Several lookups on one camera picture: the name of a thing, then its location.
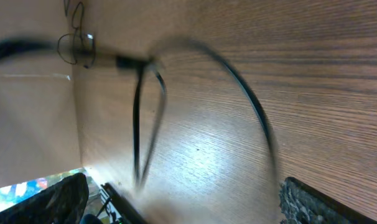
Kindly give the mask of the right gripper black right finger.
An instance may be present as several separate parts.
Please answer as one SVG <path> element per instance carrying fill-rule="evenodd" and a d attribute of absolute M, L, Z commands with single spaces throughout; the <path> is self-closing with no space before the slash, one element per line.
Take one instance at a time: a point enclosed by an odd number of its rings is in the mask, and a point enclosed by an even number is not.
<path fill-rule="evenodd" d="M 377 224 L 356 210 L 294 177 L 280 184 L 279 208 L 283 224 Z"/>

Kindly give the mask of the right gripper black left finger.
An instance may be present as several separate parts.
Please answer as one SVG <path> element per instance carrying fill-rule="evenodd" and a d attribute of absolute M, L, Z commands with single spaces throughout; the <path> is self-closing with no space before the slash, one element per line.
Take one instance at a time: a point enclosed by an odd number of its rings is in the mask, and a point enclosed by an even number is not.
<path fill-rule="evenodd" d="M 68 176 L 0 212 L 0 224 L 80 223 L 89 197 L 85 174 Z"/>

